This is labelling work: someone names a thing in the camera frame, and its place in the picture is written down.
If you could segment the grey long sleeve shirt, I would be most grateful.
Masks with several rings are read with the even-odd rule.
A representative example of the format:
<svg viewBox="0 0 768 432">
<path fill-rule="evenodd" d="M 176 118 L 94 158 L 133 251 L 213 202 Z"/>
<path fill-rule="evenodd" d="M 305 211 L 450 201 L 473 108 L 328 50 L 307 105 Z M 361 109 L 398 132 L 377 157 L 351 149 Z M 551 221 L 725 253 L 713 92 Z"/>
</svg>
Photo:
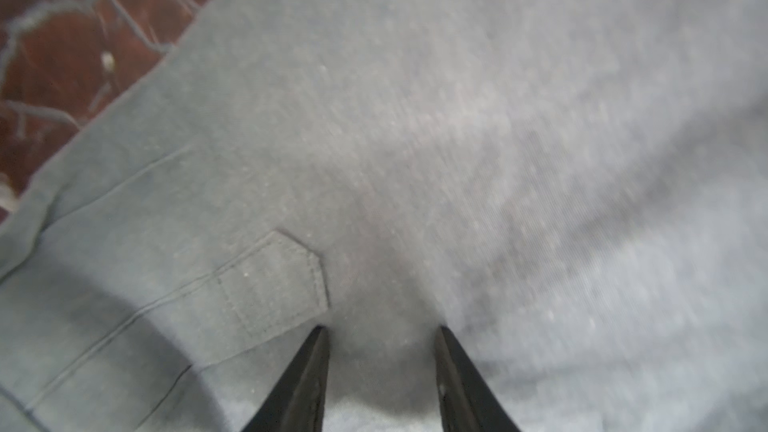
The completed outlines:
<svg viewBox="0 0 768 432">
<path fill-rule="evenodd" d="M 767 427 L 767 0 L 211 0 L 1 227 L 5 431 Z"/>
</svg>

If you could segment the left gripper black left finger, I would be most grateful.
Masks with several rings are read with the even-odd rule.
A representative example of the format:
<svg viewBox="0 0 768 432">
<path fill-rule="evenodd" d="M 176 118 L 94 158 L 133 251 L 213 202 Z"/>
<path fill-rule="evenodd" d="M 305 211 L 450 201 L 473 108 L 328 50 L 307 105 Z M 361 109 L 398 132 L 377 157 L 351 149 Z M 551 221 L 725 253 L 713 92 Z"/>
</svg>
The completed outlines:
<svg viewBox="0 0 768 432">
<path fill-rule="evenodd" d="M 242 432 L 321 432 L 330 337 L 316 326 Z"/>
</svg>

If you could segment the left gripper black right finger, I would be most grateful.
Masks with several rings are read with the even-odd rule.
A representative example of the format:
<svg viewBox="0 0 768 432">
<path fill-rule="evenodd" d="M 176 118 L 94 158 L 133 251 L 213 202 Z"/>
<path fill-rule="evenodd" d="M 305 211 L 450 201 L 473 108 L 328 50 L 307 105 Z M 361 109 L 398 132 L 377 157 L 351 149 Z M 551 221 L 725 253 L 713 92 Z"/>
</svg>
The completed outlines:
<svg viewBox="0 0 768 432">
<path fill-rule="evenodd" d="M 444 431 L 521 431 L 447 326 L 437 329 L 434 352 Z"/>
</svg>

